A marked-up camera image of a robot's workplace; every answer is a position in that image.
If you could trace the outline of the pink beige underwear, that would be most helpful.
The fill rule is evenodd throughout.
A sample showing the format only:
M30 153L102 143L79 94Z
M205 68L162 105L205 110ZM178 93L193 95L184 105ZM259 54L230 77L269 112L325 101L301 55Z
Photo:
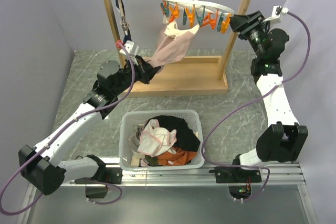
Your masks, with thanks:
M199 28L197 24L190 29L180 30L176 21L164 24L157 39L156 50L148 63L152 67L162 67L181 61Z

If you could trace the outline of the white clip hanger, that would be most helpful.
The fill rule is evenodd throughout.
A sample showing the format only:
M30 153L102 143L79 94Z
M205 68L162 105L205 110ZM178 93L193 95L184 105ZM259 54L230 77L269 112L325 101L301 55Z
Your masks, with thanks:
M190 27L210 26L212 30L225 33L235 11L227 6L202 0L161 0L160 7L168 22L182 17L182 24Z

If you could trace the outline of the white underwear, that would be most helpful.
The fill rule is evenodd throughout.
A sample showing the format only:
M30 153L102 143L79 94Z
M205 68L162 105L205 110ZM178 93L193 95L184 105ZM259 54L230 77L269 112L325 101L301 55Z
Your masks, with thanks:
M176 142L176 130L169 130L160 127L158 120L149 120L140 136L140 145L138 152L155 157L169 151L174 153L172 149Z

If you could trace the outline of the black underwear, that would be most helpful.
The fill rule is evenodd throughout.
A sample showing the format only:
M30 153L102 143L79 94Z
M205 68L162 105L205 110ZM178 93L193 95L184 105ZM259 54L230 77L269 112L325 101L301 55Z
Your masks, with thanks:
M180 148L183 151L197 152L200 141L194 132L188 127L187 122L175 116L159 115L152 118L158 120L159 126L170 132L176 130L176 142L174 147Z

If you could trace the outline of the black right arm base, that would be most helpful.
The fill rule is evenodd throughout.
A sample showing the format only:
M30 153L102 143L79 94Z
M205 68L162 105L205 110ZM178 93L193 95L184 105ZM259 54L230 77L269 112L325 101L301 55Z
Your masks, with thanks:
M250 198L252 183L261 183L261 175L258 170L216 166L214 169L209 170L209 173L215 175L217 184L229 184L230 195L239 200Z

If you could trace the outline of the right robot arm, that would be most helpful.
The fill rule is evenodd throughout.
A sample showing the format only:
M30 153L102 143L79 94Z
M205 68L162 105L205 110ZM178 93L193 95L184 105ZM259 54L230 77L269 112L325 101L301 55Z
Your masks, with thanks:
M236 166L231 169L231 175L237 182L248 178L254 166L272 161L296 161L308 137L308 129L294 116L282 84L280 55L285 50L289 35L279 28L271 29L270 22L261 12L234 15L230 19L232 31L238 34L239 39L249 41L256 55L251 61L250 72L263 97L268 122L256 147L234 159Z

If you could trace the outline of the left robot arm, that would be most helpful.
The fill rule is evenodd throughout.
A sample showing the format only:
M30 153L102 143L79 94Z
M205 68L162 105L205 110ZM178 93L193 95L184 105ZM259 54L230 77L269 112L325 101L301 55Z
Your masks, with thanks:
M88 178L100 183L106 176L106 164L95 155L65 161L73 148L89 129L101 122L120 102L118 96L132 84L148 84L160 67L153 67L136 56L124 67L116 61L102 64L92 90L75 113L49 137L34 147L25 145L18 153L21 175L43 195L54 193L62 183Z

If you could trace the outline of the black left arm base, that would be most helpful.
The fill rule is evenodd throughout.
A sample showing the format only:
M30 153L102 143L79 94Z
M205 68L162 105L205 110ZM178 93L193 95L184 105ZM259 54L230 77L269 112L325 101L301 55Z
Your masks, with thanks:
M118 201L123 194L119 185L122 182L123 170L119 167L105 167L98 170L98 174L92 178L80 178L74 180L76 185L85 185L85 196L87 201L97 205L107 205ZM96 201L104 199L108 192L118 193L116 199L107 202Z

